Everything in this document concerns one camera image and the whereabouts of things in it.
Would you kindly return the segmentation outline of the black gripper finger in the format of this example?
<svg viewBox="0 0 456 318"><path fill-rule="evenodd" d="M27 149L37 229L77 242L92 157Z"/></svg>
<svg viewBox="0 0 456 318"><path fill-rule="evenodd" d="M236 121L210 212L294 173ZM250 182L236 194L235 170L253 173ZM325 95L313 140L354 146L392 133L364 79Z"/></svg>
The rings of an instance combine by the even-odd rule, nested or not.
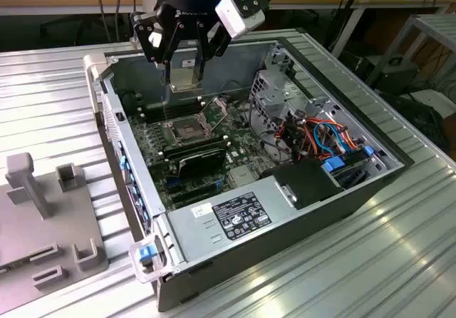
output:
<svg viewBox="0 0 456 318"><path fill-rule="evenodd" d="M194 75L197 80L203 79L206 62L214 56L221 57L231 40L232 37L220 21L212 27L203 21L197 22L198 44L194 67Z"/></svg>
<svg viewBox="0 0 456 318"><path fill-rule="evenodd" d="M170 83L171 60L182 40L182 22L177 9L161 4L157 11L133 12L130 22L148 62L162 71L162 82Z"/></svg>

